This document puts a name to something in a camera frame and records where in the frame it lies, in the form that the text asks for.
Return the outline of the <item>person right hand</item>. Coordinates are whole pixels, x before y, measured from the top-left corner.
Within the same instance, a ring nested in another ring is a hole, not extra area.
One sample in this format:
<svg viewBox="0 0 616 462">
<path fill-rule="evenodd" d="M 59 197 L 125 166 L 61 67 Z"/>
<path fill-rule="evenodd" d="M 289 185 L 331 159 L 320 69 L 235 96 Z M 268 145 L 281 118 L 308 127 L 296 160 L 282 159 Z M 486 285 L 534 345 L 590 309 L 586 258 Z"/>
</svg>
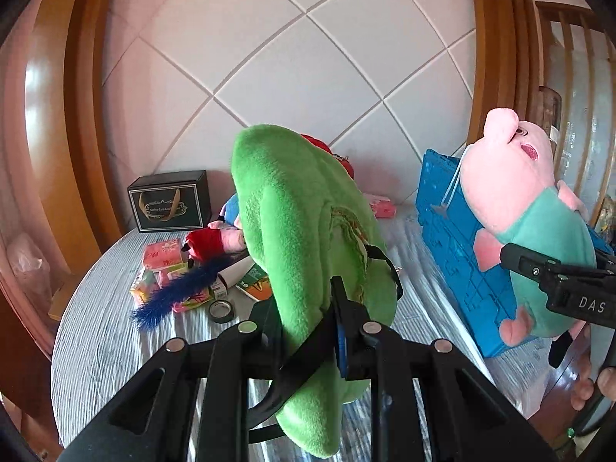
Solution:
<svg viewBox="0 0 616 462">
<path fill-rule="evenodd" d="M 608 338 L 613 335 L 610 330 L 601 330 L 598 326 L 581 320 L 575 322 L 571 333 L 576 337 L 584 335 L 591 344 L 602 346 L 606 346 Z M 574 382 L 570 397 L 571 406 L 575 411 L 582 411 L 596 390 L 611 402 L 615 401 L 615 368 L 604 368 L 596 378 L 592 378 L 594 359 L 594 348 L 591 348 L 589 355 L 584 353 L 577 360 L 578 377 Z"/>
</svg>

